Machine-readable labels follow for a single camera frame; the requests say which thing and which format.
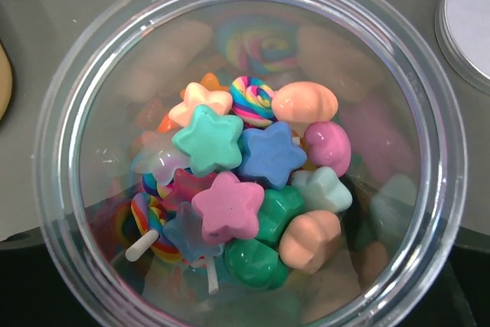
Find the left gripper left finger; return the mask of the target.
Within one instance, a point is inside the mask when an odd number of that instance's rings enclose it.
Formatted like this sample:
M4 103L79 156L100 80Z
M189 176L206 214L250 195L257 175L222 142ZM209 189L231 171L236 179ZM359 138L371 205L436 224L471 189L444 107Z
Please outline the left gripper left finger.
M98 325L62 280L38 228L1 242L1 325Z

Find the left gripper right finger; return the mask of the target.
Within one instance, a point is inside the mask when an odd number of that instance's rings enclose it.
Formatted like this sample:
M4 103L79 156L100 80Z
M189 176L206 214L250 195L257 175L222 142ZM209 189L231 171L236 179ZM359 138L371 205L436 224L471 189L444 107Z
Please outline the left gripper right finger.
M438 326L489 326L489 236L462 227L435 283Z

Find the clear round jar lid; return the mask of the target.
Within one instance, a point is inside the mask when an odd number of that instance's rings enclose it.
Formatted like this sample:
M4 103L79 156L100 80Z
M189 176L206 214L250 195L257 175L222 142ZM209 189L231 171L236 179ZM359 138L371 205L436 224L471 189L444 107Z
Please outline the clear round jar lid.
M436 39L453 70L489 94L489 0L439 0Z

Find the clear plastic jar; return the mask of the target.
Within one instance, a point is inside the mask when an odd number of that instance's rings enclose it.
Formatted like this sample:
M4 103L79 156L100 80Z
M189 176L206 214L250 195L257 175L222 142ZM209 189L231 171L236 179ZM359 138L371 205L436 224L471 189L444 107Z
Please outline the clear plastic jar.
M449 79L384 0L119 0L54 75L34 164L102 326L394 326L466 172Z

